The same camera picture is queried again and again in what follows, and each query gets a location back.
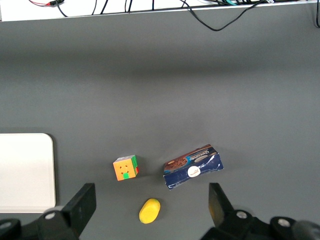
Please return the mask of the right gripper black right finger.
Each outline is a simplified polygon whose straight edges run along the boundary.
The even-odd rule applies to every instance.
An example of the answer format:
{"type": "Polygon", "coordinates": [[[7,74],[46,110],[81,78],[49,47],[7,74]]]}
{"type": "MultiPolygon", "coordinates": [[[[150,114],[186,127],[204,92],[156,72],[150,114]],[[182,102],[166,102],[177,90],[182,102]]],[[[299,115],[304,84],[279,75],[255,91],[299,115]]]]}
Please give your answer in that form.
{"type": "Polygon", "coordinates": [[[248,211],[235,209],[219,183],[209,184],[208,208],[214,227],[203,240],[269,240],[269,225],[248,211]]]}

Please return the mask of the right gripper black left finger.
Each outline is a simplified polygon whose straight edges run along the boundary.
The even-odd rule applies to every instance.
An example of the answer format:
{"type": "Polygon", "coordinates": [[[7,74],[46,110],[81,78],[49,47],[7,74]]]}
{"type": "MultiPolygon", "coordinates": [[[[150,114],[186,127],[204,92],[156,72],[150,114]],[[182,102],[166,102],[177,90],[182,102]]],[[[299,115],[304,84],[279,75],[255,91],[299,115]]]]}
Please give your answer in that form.
{"type": "Polygon", "coordinates": [[[37,220],[40,240],[78,240],[97,207],[94,183],[86,183],[61,209],[44,213],[37,220]]]}

